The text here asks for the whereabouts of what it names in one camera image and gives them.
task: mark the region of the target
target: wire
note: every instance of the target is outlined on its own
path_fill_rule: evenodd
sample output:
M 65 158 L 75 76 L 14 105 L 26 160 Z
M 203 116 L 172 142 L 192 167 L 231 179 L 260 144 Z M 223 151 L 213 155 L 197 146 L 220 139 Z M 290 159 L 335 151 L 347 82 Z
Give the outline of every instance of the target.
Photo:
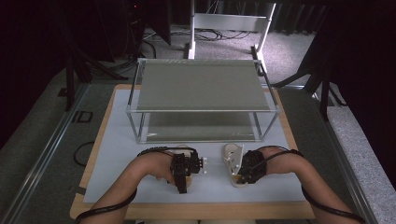
M 238 12 L 238 15 L 241 15 L 241 12 L 242 12 L 241 1 L 238 1 L 235 6 L 236 6 L 236 11 Z
M 268 158 L 264 158 L 263 161 L 257 163 L 255 166 L 253 166 L 251 168 L 251 170 L 254 170 L 254 169 L 260 167 L 261 165 L 263 165 L 264 163 L 267 163 L 269 160 L 273 159 L 274 157 L 277 157 L 277 156 L 280 156 L 280 155 L 283 155 L 283 154 L 286 154 L 286 153 L 292 153 L 292 154 L 296 154 L 296 155 L 299 155 L 299 156 L 303 157 L 303 154 L 301 154 L 301 152 L 297 151 L 296 149 L 287 149 L 285 147 L 279 147 L 279 148 L 283 149 L 284 151 L 278 152 L 278 153 L 276 153 L 276 154 L 274 154 L 272 156 L 269 156 Z
M 280 146 L 265 146 L 265 147 L 278 147 L 278 148 L 280 148 L 282 150 L 289 151 L 289 149 L 286 148 L 286 147 L 280 147 Z
M 217 10 L 217 7 L 218 7 L 218 4 L 219 4 L 219 0 L 213 1 L 213 3 L 210 5 L 209 9 L 206 11 L 206 14 L 209 13 L 210 9 L 211 9 L 215 4 L 216 4 L 216 6 L 215 6 L 215 9 L 213 10 L 213 14 L 215 14 L 215 12 L 216 12 L 216 10 Z
M 177 31 L 177 32 L 171 32 L 171 35 L 190 35 L 190 31 Z M 206 35 L 200 35 L 199 33 L 210 33 L 213 34 L 215 37 L 209 37 Z M 220 41 L 220 40 L 229 40 L 229 39 L 243 39 L 245 37 L 247 37 L 248 35 L 250 35 L 251 32 L 239 32 L 237 35 L 234 36 L 227 36 L 224 35 L 221 31 L 218 30 L 212 30 L 212 29 L 196 29 L 195 32 L 195 37 L 197 40 L 205 40 L 205 41 Z M 145 34 L 144 39 L 150 42 L 153 41 L 162 41 L 161 39 L 150 39 L 153 37 L 157 37 L 158 34 L 157 33 L 152 33 L 152 34 Z
M 81 144 L 81 145 L 75 150 L 75 152 L 74 152 L 74 154 L 73 154 L 73 160 L 74 160 L 74 162 L 75 162 L 76 164 L 78 164 L 78 165 L 80 165 L 80 166 L 84 166 L 84 167 L 87 166 L 86 163 L 82 163 L 82 162 L 78 161 L 77 154 L 78 154 L 78 152 L 79 152 L 83 147 L 85 147 L 85 146 L 87 146 L 87 145 L 90 145 L 90 144 L 93 144 L 93 143 L 94 143 L 93 141 L 83 143 L 83 144 Z
M 352 219 L 359 221 L 359 223 L 366 223 L 365 220 L 358 215 L 355 215 L 353 213 L 348 213 L 346 211 L 341 211 L 341 210 L 338 210 L 335 208 L 331 208 L 331 207 L 328 207 L 326 205 L 316 202 L 313 198 L 311 198 L 311 196 L 308 194 L 308 192 L 306 192 L 306 190 L 304 189 L 303 186 L 301 186 L 301 189 L 303 191 L 303 195 L 305 196 L 306 200 L 309 201 L 310 203 L 312 203 L 312 205 L 314 205 L 316 208 L 326 211 L 328 213 L 331 213 L 333 215 L 339 216 L 339 217 L 348 217 L 348 218 L 352 218 Z
M 143 40 L 143 43 L 149 45 L 152 49 L 152 54 L 153 54 L 153 58 L 156 59 L 157 58 L 157 50 L 155 49 L 154 45 L 152 45 L 151 43 L 149 43 L 146 40 Z
M 136 58 L 129 56 L 127 62 L 108 67 L 107 69 L 114 71 L 116 74 L 120 75 L 120 74 L 125 73 L 125 72 L 131 70 L 132 68 L 134 68 L 134 65 L 136 64 L 136 62 L 137 62 Z M 96 67 L 91 66 L 90 64 L 88 64 L 88 66 L 93 71 L 102 72 L 102 70 L 99 70 Z
M 125 1 L 124 0 L 122 0 L 121 2 L 122 2 L 122 5 L 123 5 L 123 8 L 124 8 L 124 12 L 125 12 L 124 16 L 125 16 L 125 21 L 126 21 L 126 42 L 125 42 L 125 47 L 124 47 L 124 49 L 122 51 L 122 54 L 124 54 L 125 51 L 128 49 L 129 36 L 131 35 L 130 34 L 131 33 L 131 27 L 129 26 L 127 6 L 125 5 Z
M 192 152 L 196 152 L 197 151 L 195 148 L 192 148 L 192 147 L 150 147 L 148 149 L 145 149 L 145 150 L 141 151 L 139 154 L 137 154 L 136 157 L 139 157 L 141 155 L 147 154 L 149 152 L 161 152 L 161 153 L 164 153 L 166 155 L 169 155 L 169 154 L 165 153 L 165 151 L 168 151 L 168 150 L 189 150 L 189 151 L 192 151 Z
M 92 209 L 92 210 L 89 210 L 89 211 L 86 211 L 86 212 L 83 212 L 83 213 L 79 214 L 76 217 L 75 224 L 78 224 L 79 222 L 81 222 L 82 219 L 84 219 L 86 217 L 93 217 L 93 216 L 97 216 L 97 215 L 100 215 L 100 214 L 103 214 L 103 213 L 112 212 L 112 211 L 118 210 L 118 209 L 128 205 L 129 203 L 131 203 L 134 200 L 134 197 L 136 196 L 136 193 L 137 193 L 137 189 L 134 191 L 134 193 L 132 193 L 131 196 L 129 196 L 122 203 L 117 203 L 117 204 L 110 205 L 110 206 L 107 206 L 107 207 Z
M 335 94 L 335 92 L 334 92 L 334 90 L 332 89 L 332 87 L 330 87 L 329 90 L 330 90 L 330 93 L 332 94 L 332 96 L 334 97 L 334 100 L 335 100 L 339 105 L 347 106 L 346 103 L 341 102 L 340 98 L 338 97 L 337 94 Z

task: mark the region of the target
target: forearm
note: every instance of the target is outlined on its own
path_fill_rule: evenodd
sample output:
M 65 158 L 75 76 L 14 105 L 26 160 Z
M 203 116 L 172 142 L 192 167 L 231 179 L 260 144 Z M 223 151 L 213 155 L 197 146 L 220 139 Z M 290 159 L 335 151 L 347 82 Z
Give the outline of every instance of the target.
M 306 159 L 297 159 L 295 164 L 295 174 L 299 178 L 309 196 L 317 203 L 323 204 L 330 208 L 351 213 L 350 208 L 332 191 L 332 189 L 323 180 L 317 170 Z M 323 211 L 312 205 L 315 217 L 319 223 L 359 223 L 358 221 L 348 218 L 339 217 L 329 212 Z
M 129 164 L 110 189 L 108 189 L 98 202 L 93 205 L 92 209 L 103 208 L 124 202 L 134 193 L 144 175 L 145 174 L 141 172 L 139 167 L 136 167 L 135 164 Z M 81 223 L 122 223 L 127 209 L 128 206 L 124 206 L 112 212 L 87 217 L 84 218 Z

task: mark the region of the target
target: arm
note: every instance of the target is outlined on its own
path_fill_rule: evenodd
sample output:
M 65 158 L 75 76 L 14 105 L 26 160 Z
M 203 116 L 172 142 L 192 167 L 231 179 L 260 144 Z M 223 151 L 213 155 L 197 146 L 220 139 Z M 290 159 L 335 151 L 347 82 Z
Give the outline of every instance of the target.
M 146 175 L 153 175 L 157 178 L 165 178 L 169 183 L 174 184 L 174 178 L 170 172 L 172 156 L 170 154 L 151 152 L 135 158 L 124 169 L 114 184 L 96 202 L 92 209 L 102 208 L 113 204 L 121 203 L 130 197 L 136 190 L 140 180 Z M 100 223 L 123 223 L 128 206 L 101 215 L 87 217 L 81 224 Z
M 264 147 L 261 148 L 264 158 L 281 151 L 277 147 Z M 267 162 L 267 174 L 287 174 L 295 173 L 299 178 L 301 184 L 306 192 L 318 203 L 351 213 L 350 208 L 332 191 L 326 182 L 319 175 L 318 171 L 312 164 L 305 158 L 295 154 L 284 154 Z M 343 223 L 355 224 L 358 221 L 347 218 L 339 217 L 316 208 L 311 204 L 312 210 L 317 218 L 317 221 L 323 223 Z

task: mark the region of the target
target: metal stand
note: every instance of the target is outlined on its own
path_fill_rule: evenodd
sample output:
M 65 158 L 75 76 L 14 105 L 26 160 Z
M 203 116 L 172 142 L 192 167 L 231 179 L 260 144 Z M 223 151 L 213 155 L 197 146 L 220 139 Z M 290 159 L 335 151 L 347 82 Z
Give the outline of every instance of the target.
M 195 13 L 195 0 L 191 0 L 191 39 L 189 45 L 189 59 L 195 57 L 195 29 L 213 29 L 213 30 L 235 30 L 246 32 L 261 33 L 259 43 L 252 46 L 252 54 L 255 60 L 261 60 L 264 73 L 267 73 L 264 58 L 262 56 L 262 47 L 270 28 L 271 20 L 276 7 L 275 3 L 268 4 L 266 17 L 236 16 L 236 15 L 219 15 Z

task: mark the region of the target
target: wooden table edge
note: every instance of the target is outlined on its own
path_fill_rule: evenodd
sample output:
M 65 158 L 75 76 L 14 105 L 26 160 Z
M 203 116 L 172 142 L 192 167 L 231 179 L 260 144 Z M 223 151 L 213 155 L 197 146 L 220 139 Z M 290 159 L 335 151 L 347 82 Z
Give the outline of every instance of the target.
M 111 114 L 114 97 L 117 90 L 130 90 L 132 85 L 120 84 L 114 88 L 107 106 L 102 124 L 92 148 L 92 154 L 87 162 L 79 186 L 86 189 L 91 178 L 99 146 Z M 284 130 L 289 148 L 297 149 L 288 118 L 283 110 L 279 95 L 274 91 L 281 112 L 279 120 Z M 76 218 L 80 213 L 88 211 L 93 203 L 84 203 L 84 196 L 76 193 L 70 209 L 70 217 Z M 302 202 L 274 202 L 274 203 L 131 203 L 128 207 L 126 219 L 305 219 L 315 218 L 310 204 Z

